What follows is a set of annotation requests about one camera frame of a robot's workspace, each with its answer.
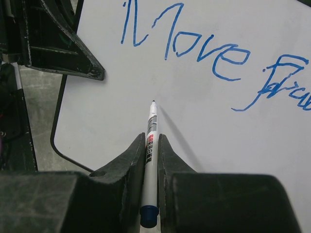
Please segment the white whiteboard black frame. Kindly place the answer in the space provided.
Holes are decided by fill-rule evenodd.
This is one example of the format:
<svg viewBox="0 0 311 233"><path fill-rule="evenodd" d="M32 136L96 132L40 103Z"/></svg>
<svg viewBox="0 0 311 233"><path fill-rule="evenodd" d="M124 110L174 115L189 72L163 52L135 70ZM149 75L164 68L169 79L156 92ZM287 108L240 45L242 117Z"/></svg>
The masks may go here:
<svg viewBox="0 0 311 233"><path fill-rule="evenodd" d="M264 173L311 219L311 9L296 0L86 0L105 79L68 76L56 150L96 170L159 130L200 172Z"/></svg>

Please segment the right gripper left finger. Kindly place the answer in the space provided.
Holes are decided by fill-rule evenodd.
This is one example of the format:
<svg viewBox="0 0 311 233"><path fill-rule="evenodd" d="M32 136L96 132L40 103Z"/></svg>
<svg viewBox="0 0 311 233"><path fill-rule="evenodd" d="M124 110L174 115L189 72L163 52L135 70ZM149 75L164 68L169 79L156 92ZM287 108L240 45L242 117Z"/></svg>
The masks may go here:
<svg viewBox="0 0 311 233"><path fill-rule="evenodd" d="M138 233L145 134L89 175L81 172L0 174L3 233Z"/></svg>

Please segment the white marker pen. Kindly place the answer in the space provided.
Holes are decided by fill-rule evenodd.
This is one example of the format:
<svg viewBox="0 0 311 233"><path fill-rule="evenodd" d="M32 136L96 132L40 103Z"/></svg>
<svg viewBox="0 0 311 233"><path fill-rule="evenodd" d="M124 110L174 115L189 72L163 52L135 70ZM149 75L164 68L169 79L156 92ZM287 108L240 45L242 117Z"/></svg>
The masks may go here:
<svg viewBox="0 0 311 233"><path fill-rule="evenodd" d="M144 181L139 210L140 224L144 228L155 227L159 214L157 206L158 129L157 104L152 101L147 127Z"/></svg>

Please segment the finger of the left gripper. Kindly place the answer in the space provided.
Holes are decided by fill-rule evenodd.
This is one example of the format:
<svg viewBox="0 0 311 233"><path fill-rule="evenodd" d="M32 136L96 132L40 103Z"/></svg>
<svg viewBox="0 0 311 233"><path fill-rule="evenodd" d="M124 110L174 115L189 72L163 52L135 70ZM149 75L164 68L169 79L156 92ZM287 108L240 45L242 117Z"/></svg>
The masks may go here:
<svg viewBox="0 0 311 233"><path fill-rule="evenodd" d="M55 2L66 23L76 32L84 0L56 0Z"/></svg>

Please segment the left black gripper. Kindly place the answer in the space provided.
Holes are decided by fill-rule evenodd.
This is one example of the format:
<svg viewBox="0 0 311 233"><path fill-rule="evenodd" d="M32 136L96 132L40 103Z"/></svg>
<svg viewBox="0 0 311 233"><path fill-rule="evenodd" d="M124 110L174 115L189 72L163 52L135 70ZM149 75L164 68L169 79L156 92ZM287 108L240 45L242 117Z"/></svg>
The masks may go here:
<svg viewBox="0 0 311 233"><path fill-rule="evenodd" d="M55 0L0 2L0 168L37 171L20 65L102 81L105 69Z"/></svg>

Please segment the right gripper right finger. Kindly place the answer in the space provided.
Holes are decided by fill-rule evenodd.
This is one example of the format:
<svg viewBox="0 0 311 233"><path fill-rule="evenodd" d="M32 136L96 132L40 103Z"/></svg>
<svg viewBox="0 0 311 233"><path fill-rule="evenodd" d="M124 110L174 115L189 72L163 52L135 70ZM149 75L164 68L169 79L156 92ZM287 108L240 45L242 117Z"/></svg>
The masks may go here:
<svg viewBox="0 0 311 233"><path fill-rule="evenodd" d="M163 233L299 233L288 195L274 176L198 173L173 150L158 145Z"/></svg>

